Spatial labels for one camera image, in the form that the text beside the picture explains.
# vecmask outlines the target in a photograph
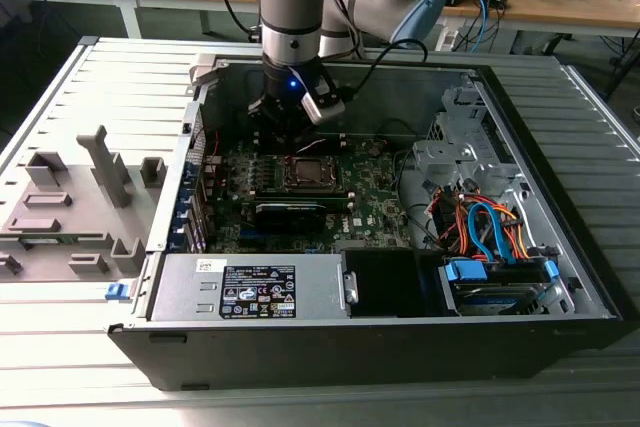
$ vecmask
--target white paper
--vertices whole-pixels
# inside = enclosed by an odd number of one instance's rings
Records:
[[[224,272],[227,259],[198,259],[196,272]]]

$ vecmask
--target gray slatted table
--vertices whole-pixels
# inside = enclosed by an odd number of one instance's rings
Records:
[[[106,122],[113,147],[133,164],[146,151],[169,162],[190,95],[188,66],[205,51],[259,52],[241,44],[126,39],[78,47],[0,156],[0,202],[19,190],[6,181],[22,181],[24,150],[34,140],[46,145],[49,133],[74,123]],[[493,67],[640,302],[638,147],[579,75],[547,57],[432,54],[430,61]],[[87,92],[100,92],[100,100],[86,102]],[[140,134],[145,140],[138,142]],[[82,152],[69,147],[65,155]],[[108,305],[105,289],[105,283],[0,284],[0,420],[63,426],[640,424],[640,333],[601,352],[578,353],[526,381],[164,393],[104,334],[109,319],[129,308]]]

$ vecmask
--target power supply label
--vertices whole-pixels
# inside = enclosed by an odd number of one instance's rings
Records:
[[[292,319],[296,316],[293,265],[227,266],[222,278],[223,319]]]

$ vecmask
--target motherboard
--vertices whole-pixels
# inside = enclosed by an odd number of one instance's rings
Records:
[[[208,189],[209,252],[410,247],[394,186],[394,152],[373,139],[341,144],[346,148],[330,155],[309,149],[293,156],[238,144],[216,157]]]

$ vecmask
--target blue latch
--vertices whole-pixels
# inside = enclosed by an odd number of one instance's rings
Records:
[[[447,279],[453,280],[487,280],[487,271],[479,260],[452,260],[445,266]]]
[[[558,266],[553,260],[547,260],[544,263],[544,268],[547,269],[547,274],[551,277],[551,280],[560,277],[560,271],[558,270]]]
[[[104,294],[106,300],[129,300],[129,286],[114,282],[107,288],[107,293]]]

